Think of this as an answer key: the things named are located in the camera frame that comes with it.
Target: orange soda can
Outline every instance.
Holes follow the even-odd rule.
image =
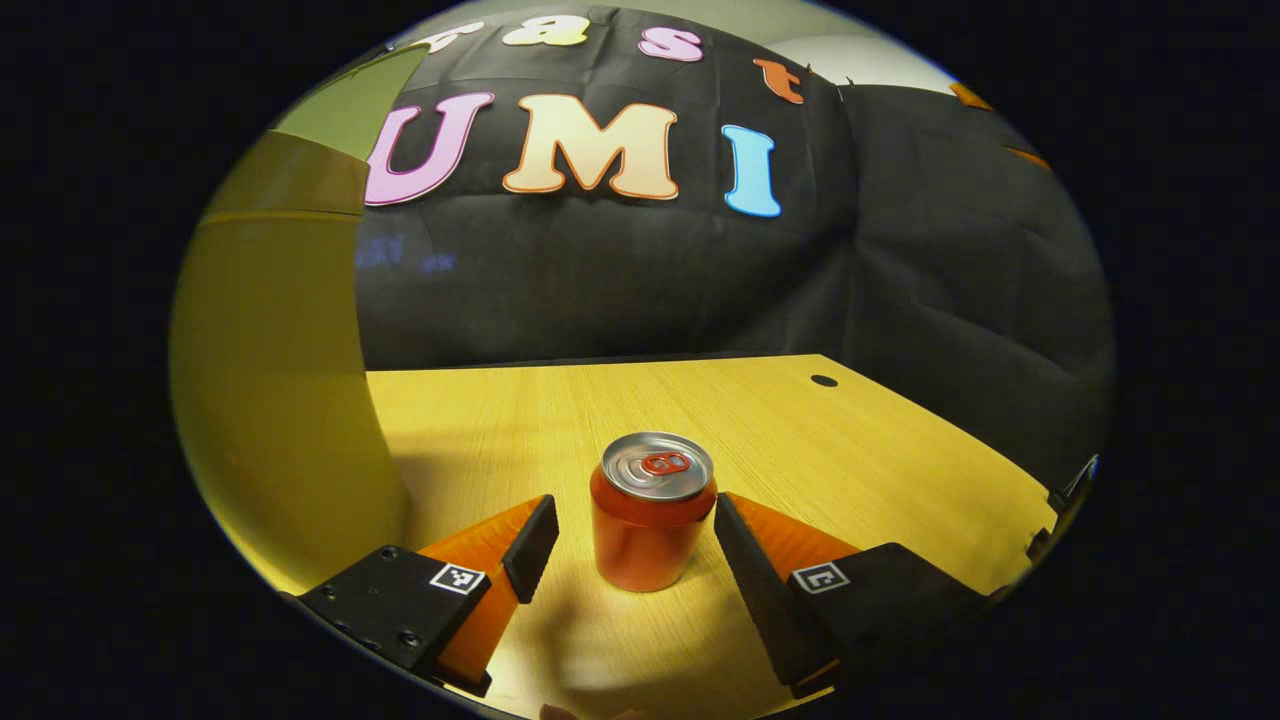
[[[658,432],[613,441],[591,473],[595,568],[632,592],[671,585],[714,505],[712,459],[698,443]]]

